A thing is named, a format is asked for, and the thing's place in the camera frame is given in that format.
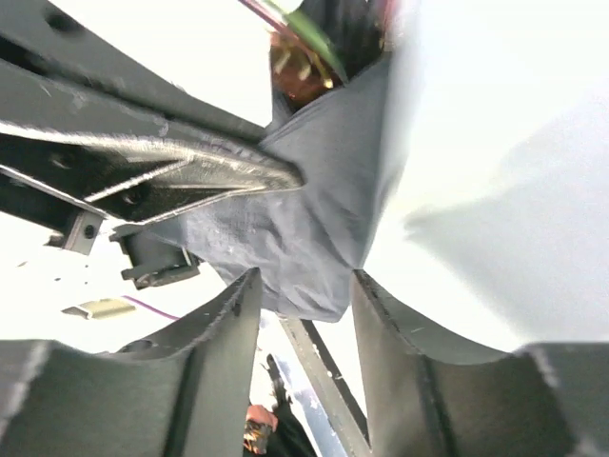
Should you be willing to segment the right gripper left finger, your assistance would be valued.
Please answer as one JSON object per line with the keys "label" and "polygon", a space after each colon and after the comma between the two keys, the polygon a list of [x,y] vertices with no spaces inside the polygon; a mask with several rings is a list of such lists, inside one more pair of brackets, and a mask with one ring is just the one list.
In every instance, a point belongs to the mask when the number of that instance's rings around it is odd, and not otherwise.
{"label": "right gripper left finger", "polygon": [[240,455],[261,303],[253,268],[122,352],[3,342],[2,454]]}

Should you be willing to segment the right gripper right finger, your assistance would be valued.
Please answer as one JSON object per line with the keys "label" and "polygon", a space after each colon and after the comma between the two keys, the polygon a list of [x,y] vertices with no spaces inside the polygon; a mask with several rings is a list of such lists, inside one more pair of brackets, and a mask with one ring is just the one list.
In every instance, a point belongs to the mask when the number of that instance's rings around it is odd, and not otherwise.
{"label": "right gripper right finger", "polygon": [[366,272],[352,312],[376,456],[604,456],[608,347],[475,343],[400,302]]}

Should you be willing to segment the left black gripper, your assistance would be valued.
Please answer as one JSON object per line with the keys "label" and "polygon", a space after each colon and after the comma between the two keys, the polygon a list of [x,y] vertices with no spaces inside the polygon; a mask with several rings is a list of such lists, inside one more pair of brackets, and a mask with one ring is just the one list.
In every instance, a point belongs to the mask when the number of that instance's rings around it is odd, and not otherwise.
{"label": "left black gripper", "polygon": [[[150,110],[169,121],[258,142],[265,129],[195,99],[126,56],[49,1],[3,1],[1,58]],[[223,135],[180,130],[148,134],[65,132],[1,124],[1,212],[51,231],[47,245],[91,253],[109,218],[151,224],[232,196],[300,188],[293,164]],[[183,247],[134,225],[109,237],[129,260],[122,279],[137,290],[200,274]]]}

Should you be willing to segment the black paper napkin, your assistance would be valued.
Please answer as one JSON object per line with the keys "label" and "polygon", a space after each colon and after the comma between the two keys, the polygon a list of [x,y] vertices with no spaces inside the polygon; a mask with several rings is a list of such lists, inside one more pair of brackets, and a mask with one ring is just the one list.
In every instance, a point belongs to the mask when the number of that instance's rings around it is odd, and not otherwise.
{"label": "black paper napkin", "polygon": [[381,145],[391,60],[383,57],[271,132],[263,146],[296,164],[295,190],[232,196],[152,228],[232,282],[259,268],[263,306],[338,321],[403,157]]}

